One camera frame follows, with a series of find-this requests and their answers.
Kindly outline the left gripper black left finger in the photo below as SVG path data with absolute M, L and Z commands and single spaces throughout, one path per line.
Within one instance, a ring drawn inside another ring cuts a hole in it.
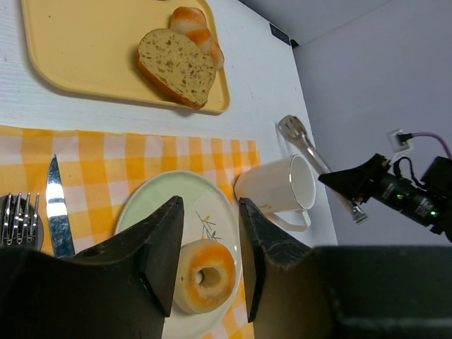
M 1 248 L 2 338 L 160 338 L 170 315 L 184 202 L 71 258 Z

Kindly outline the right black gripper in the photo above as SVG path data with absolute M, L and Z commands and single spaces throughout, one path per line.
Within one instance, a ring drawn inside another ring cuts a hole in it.
M 408 157 L 401 160 L 412 165 Z M 320 174 L 318 180 L 356 203 L 374 198 L 430 232 L 444 234 L 451 240 L 451 159 L 435 157 L 421 179 L 416 179 L 414 172 L 409 179 L 403 177 L 401 160 L 390 164 L 376 153 L 360 166 Z

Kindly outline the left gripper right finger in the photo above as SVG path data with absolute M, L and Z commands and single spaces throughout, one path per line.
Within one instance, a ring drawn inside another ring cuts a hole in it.
M 247 319 L 256 338 L 450 338 L 451 248 L 319 246 L 239 200 Z

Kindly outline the glazed ring donut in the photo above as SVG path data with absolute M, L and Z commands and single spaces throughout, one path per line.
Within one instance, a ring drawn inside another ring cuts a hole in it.
M 234 259 L 226 246 L 200 239 L 181 248 L 174 301 L 188 314 L 204 314 L 223 305 L 236 280 Z

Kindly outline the metal tongs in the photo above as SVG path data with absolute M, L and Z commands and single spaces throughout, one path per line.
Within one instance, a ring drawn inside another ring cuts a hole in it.
M 282 118 L 278 122 L 277 128 L 286 141 L 296 146 L 304 154 L 305 158 L 318 174 L 331 172 L 331 168 L 326 164 L 311 142 L 307 129 L 296 116 L 287 115 Z M 336 191 L 333 193 L 351 214 L 356 224 L 361 224 L 368 220 L 367 214 L 353 200 L 346 199 Z

